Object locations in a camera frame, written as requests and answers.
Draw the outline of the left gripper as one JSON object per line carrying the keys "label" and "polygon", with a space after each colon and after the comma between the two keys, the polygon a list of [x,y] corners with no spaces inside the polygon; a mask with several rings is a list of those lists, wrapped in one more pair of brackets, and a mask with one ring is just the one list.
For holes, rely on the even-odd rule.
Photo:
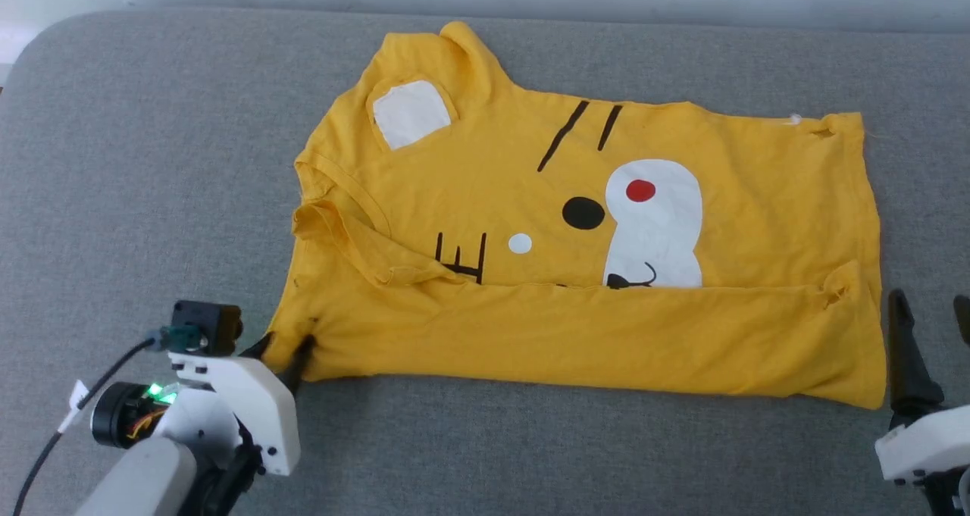
{"label": "left gripper", "polygon": [[296,402],[315,338],[294,351],[282,381],[261,358],[276,333],[265,333],[239,356],[205,357],[170,352],[177,381],[167,407],[167,437],[184,444],[199,461],[225,468],[243,440],[262,448],[267,474],[289,476],[300,461]]}

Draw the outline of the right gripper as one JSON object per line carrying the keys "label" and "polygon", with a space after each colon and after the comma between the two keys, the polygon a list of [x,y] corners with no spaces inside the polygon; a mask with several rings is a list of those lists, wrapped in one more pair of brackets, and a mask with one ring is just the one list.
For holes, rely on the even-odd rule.
{"label": "right gripper", "polygon": [[[957,327],[970,346],[970,298],[953,298]],[[925,367],[904,291],[887,297],[890,432],[875,443],[883,479],[924,494],[933,515],[969,514],[969,405],[943,410],[943,390]]]}

